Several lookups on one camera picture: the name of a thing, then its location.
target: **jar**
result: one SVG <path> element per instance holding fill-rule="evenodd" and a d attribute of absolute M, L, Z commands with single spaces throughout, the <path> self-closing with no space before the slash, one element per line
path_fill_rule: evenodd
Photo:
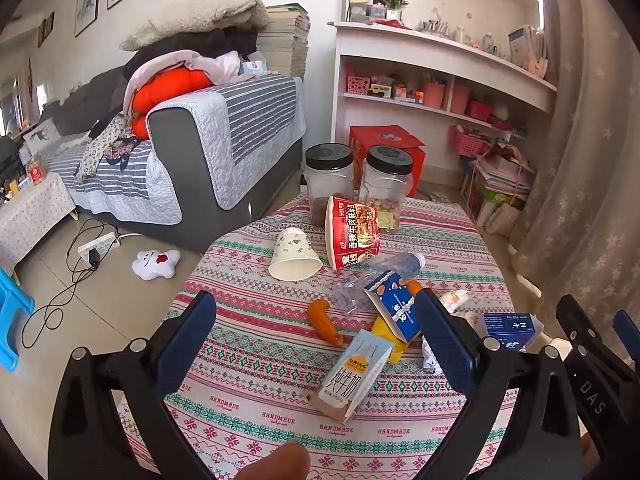
<path fill-rule="evenodd" d="M 367 153 L 358 201 L 377 210 L 382 232 L 393 233 L 400 225 L 402 203 L 414 184 L 413 169 L 414 158 L 399 148 L 379 144 Z"/>
<path fill-rule="evenodd" d="M 345 144 L 327 142 L 306 150 L 305 161 L 311 223 L 322 227 L 331 195 L 353 198 L 353 153 Z"/>
<path fill-rule="evenodd" d="M 47 167 L 43 160 L 34 156 L 27 162 L 27 173 L 31 181 L 37 185 L 47 177 Z"/>

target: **orange pillow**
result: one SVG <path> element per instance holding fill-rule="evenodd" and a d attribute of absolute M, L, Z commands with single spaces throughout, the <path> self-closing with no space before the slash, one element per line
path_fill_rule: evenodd
<path fill-rule="evenodd" d="M 178 95 L 213 86 L 202 70 L 189 70 L 183 66 L 157 74 L 133 96 L 131 107 L 138 114 L 146 114 L 151 108 Z"/>
<path fill-rule="evenodd" d="M 146 114 L 139 115 L 131 121 L 131 131 L 142 140 L 148 140 L 149 132 L 146 130 Z"/>

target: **screw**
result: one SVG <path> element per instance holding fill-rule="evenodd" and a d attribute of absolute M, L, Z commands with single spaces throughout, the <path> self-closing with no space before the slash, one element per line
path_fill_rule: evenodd
<path fill-rule="evenodd" d="M 74 361 L 79 361 L 85 355 L 86 355 L 86 348 L 84 348 L 83 346 L 79 346 L 73 352 L 71 352 L 71 357 L 74 359 Z"/>
<path fill-rule="evenodd" d="M 498 341 L 495 337 L 485 338 L 482 344 L 484 344 L 485 348 L 491 350 L 491 352 L 495 352 L 496 350 L 500 349 L 500 341 Z"/>
<path fill-rule="evenodd" d="M 550 345 L 545 346 L 545 354 L 547 355 L 547 357 L 551 357 L 552 359 L 555 359 L 559 356 L 558 350 Z"/>
<path fill-rule="evenodd" d="M 132 352 L 142 352 L 146 348 L 146 339 L 142 339 L 141 337 L 138 339 L 134 339 L 129 348 Z"/>

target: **black jar lid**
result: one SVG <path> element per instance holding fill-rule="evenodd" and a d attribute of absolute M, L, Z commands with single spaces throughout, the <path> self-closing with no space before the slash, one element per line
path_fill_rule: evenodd
<path fill-rule="evenodd" d="M 306 150 L 305 160 L 308 167 L 314 170 L 341 170 L 353 162 L 353 152 L 346 144 L 326 142 Z"/>
<path fill-rule="evenodd" d="M 414 158 L 405 150 L 377 144 L 370 147 L 367 164 L 382 173 L 408 175 L 414 168 Z"/>

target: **white plush toy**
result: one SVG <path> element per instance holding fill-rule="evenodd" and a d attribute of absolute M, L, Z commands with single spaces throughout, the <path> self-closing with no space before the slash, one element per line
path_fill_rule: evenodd
<path fill-rule="evenodd" d="M 158 276 L 172 278 L 175 274 L 175 264 L 179 261 L 180 251 L 171 250 L 161 253 L 157 249 L 151 249 L 140 251 L 131 268 L 140 278 L 147 281 Z"/>

